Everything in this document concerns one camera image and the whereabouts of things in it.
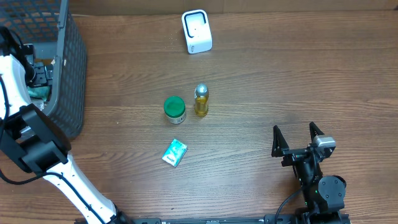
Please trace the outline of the mint green wipes pack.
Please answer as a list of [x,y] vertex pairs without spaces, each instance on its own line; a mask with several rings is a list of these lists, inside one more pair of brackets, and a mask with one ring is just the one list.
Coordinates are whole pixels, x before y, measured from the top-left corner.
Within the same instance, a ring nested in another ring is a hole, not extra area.
[[31,98],[47,101],[50,96],[51,87],[50,86],[40,86],[36,88],[27,87],[27,91]]

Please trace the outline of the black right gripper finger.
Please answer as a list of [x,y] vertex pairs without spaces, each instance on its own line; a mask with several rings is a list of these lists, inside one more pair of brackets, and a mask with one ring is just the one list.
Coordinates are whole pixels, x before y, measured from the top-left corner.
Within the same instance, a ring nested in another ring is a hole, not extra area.
[[315,136],[324,135],[324,133],[313,121],[309,123],[309,128],[310,128],[310,136],[312,139],[314,139]]
[[289,150],[285,138],[283,137],[281,130],[277,125],[273,127],[273,143],[272,143],[272,157],[282,157],[285,151]]

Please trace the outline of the green lid jar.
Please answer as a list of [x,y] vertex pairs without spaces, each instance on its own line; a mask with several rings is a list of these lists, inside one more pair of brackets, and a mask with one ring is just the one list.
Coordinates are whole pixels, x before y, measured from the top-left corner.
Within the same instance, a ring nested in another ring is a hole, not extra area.
[[164,102],[164,113],[172,124],[180,124],[186,118],[186,106],[179,96],[168,97]]

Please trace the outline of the small teal tissue pack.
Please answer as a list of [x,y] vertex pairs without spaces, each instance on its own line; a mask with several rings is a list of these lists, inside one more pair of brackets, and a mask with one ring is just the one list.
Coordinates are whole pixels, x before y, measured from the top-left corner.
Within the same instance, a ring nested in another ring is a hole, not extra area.
[[177,167],[186,151],[187,145],[177,139],[174,139],[162,156],[162,160],[173,167]]

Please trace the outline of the yellow liquid bottle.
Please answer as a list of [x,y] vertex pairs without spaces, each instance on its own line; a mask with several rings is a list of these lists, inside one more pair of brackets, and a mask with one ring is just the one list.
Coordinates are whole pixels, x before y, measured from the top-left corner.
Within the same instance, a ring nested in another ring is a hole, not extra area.
[[204,83],[198,84],[195,88],[194,99],[195,114],[200,117],[206,116],[208,114],[209,90]]

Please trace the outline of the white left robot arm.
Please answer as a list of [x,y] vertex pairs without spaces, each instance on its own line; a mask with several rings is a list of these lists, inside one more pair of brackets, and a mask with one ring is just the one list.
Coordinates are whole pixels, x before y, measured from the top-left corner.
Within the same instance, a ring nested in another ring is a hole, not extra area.
[[27,87],[35,81],[35,71],[26,50],[14,31],[1,27],[1,150],[21,170],[35,174],[20,181],[2,174],[2,180],[24,185],[45,179],[74,204],[87,223],[130,223],[80,170],[63,131],[31,102]]

